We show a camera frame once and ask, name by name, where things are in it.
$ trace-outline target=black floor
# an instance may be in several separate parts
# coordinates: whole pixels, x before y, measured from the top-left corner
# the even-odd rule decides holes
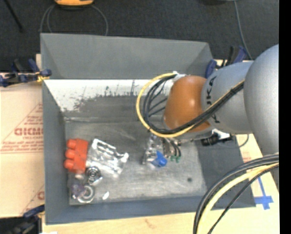
[[[4,0],[0,0],[0,71],[13,59],[24,62],[40,51],[39,30],[53,0],[9,0],[24,33],[19,31]],[[279,0],[237,1],[239,23],[253,59],[279,43]],[[213,57],[226,58],[230,46],[244,46],[235,4],[217,0],[96,0],[109,25],[109,36],[187,39],[209,43]],[[55,7],[49,17],[53,32],[104,35],[105,21],[92,8],[65,11]],[[43,32],[49,32],[46,20]],[[0,232],[20,220],[0,220]]]

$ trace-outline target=gray bin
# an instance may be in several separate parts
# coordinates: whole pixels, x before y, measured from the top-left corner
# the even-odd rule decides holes
[[[135,94],[100,94],[98,101],[96,93],[90,94],[98,80],[109,79],[114,86],[118,80],[151,79],[171,71],[204,76],[212,58],[207,43],[42,34],[41,55],[42,67],[53,72],[43,84],[47,224],[192,212],[212,183],[242,163],[237,142],[219,148],[190,142],[183,145],[178,164],[150,171],[140,164],[149,134],[134,112]],[[71,86],[76,96],[67,98]],[[66,109],[69,100],[74,104],[81,100],[81,109]],[[98,137],[130,154],[119,178],[102,181],[97,200],[81,206],[70,204],[63,167],[66,140],[76,137],[88,141]],[[235,190],[216,206],[224,206]],[[107,191],[110,196],[101,200]],[[247,192],[236,207],[253,205]]]

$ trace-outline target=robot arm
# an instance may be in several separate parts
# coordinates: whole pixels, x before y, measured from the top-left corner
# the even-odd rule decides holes
[[[202,137],[213,129],[231,134],[253,133],[263,155],[277,153],[278,55],[279,46],[276,45],[255,61],[226,66],[213,72],[207,79],[181,77],[171,87],[164,108],[166,129],[156,130],[149,120],[144,124],[142,114],[139,114],[140,121],[159,137]],[[169,78],[175,78],[175,75],[167,74],[153,79],[159,80],[153,87]],[[147,101],[154,96],[153,89],[150,89]],[[218,102],[220,107],[210,111],[205,120],[204,114]],[[198,124],[188,124],[197,118],[202,118],[197,121]]]

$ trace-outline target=blue tape marking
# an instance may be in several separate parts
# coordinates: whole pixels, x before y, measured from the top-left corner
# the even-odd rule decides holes
[[[273,203],[273,199],[271,196],[266,196],[266,192],[263,188],[262,180],[260,177],[258,178],[258,181],[259,181],[259,185],[260,185],[263,196],[254,197],[254,201],[256,204],[262,204],[264,210],[268,210],[270,209],[269,204]]]

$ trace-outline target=red plastic block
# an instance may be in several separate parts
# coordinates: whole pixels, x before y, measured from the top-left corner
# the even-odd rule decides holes
[[[86,160],[89,142],[76,138],[69,139],[66,143],[67,150],[64,167],[72,173],[82,174],[86,170]]]

